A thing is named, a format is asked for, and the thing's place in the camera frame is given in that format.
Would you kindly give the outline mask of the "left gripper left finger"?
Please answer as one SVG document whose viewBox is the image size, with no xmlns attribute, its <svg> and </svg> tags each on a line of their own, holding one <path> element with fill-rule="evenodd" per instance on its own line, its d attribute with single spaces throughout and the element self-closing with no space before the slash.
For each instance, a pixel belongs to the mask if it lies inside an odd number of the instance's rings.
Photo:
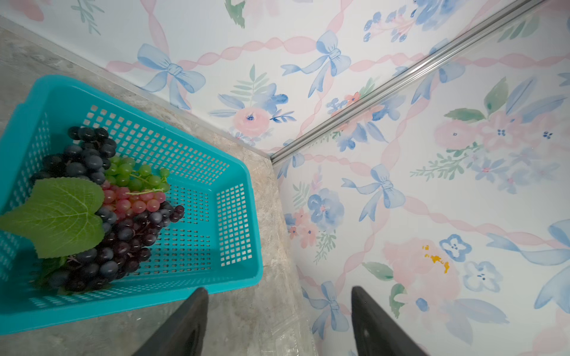
<svg viewBox="0 0 570 356">
<path fill-rule="evenodd" d="M 196 289 L 134 356 L 201 355 L 208 321 L 209 294 Z"/>
</svg>

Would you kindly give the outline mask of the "dark blue grape bunch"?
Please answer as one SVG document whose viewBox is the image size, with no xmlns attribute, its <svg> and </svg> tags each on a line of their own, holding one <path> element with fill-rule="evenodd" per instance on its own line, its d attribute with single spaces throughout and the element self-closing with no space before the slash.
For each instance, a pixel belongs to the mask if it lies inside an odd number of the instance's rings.
<svg viewBox="0 0 570 356">
<path fill-rule="evenodd" d="M 50 178 L 87 179 L 103 187 L 105 173 L 111 169 L 111 158 L 116 156 L 117 143 L 103 128 L 72 126 L 68 136 L 77 141 L 66 145 L 61 154 L 42 158 L 41 169 L 30 176 L 30 183 Z"/>
</svg>

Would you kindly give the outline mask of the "pink red grape bunch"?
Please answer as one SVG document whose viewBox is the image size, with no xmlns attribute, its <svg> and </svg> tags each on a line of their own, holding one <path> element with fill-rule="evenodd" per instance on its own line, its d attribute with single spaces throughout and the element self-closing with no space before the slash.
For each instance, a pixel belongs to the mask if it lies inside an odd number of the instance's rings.
<svg viewBox="0 0 570 356">
<path fill-rule="evenodd" d="M 111 185 L 105 181 L 102 184 L 102 207 L 115 213 L 119 220 L 133 218 L 143 213 L 154 213 L 166 202 L 166 194 L 158 190 L 131 191 L 128 187 Z"/>
</svg>

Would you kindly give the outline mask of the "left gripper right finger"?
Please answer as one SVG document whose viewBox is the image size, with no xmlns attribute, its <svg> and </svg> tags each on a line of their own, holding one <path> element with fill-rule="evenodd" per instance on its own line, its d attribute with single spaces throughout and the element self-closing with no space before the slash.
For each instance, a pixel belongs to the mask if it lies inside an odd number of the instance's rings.
<svg viewBox="0 0 570 356">
<path fill-rule="evenodd" d="M 351 306 L 358 355 L 427 355 L 361 286 L 352 288 Z"/>
</svg>

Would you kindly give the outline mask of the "green grape leaf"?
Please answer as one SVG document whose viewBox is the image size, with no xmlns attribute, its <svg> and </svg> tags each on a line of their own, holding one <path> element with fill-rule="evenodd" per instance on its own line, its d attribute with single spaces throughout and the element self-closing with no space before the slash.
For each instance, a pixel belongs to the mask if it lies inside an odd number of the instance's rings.
<svg viewBox="0 0 570 356">
<path fill-rule="evenodd" d="M 96 215 L 103 200 L 102 188 L 87 179 L 41 179 L 24 204 L 1 216 L 1 230 L 31 241 L 40 259 L 75 255 L 104 238 Z"/>
</svg>

